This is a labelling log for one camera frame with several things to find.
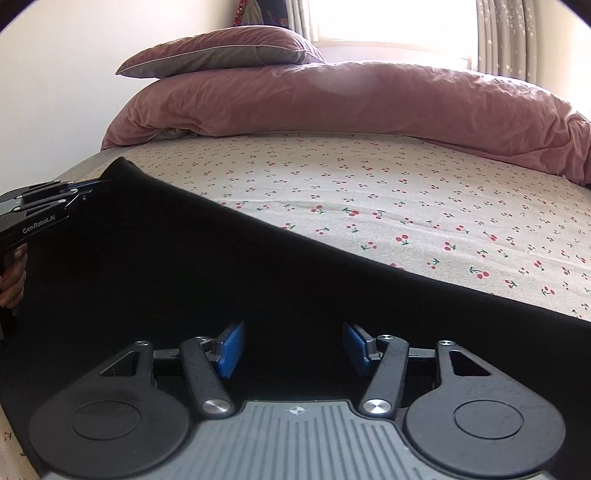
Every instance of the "metal pivot screw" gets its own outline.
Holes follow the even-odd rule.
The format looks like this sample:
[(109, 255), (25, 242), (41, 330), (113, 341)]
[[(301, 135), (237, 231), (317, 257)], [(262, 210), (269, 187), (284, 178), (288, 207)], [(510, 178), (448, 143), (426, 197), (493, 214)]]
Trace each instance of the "metal pivot screw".
[(228, 400), (222, 400), (221, 398), (214, 398), (212, 400), (206, 400), (201, 405), (204, 412), (210, 415), (221, 415), (226, 413), (232, 406)]
[(373, 398), (364, 402), (362, 408), (370, 415), (383, 415), (392, 410), (392, 404), (381, 398)]

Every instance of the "ridged plastic surface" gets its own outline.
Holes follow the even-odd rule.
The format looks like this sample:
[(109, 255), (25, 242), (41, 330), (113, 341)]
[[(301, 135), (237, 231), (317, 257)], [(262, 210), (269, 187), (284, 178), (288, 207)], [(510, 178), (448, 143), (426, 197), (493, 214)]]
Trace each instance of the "ridged plastic surface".
[[(446, 480), (419, 460), (394, 425), (345, 401), (248, 402), (200, 424), (179, 454), (136, 480)], [(545, 474), (535, 480), (548, 480)], [(46, 480), (63, 480), (51, 474)]]

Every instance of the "human hand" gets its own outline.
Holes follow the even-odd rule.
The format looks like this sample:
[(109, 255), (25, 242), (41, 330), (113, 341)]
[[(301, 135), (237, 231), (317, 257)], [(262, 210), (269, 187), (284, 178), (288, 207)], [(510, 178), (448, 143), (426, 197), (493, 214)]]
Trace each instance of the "human hand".
[(27, 279), (27, 248), (24, 244), (13, 253), (12, 263), (4, 272), (0, 272), (0, 307), (13, 309), (22, 300)]

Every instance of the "bed sheet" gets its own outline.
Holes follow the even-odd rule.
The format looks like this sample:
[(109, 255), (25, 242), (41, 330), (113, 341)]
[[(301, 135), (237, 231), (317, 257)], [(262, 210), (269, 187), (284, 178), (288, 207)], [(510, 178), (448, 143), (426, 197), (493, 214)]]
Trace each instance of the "bed sheet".
[[(591, 320), (591, 202), (566, 179), (414, 138), (298, 133), (117, 148), (60, 178), (96, 177), (120, 155), (290, 232)], [(355, 294), (352, 279), (343, 298)], [(1, 409), (0, 433), (0, 478), (36, 478)]]

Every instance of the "sunlight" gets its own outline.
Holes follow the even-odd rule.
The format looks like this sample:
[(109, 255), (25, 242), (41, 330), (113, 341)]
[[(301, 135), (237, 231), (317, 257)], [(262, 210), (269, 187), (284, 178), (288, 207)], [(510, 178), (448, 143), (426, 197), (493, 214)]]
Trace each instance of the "sunlight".
[(416, 45), (470, 56), (477, 42), (475, 0), (310, 0), (319, 40)]

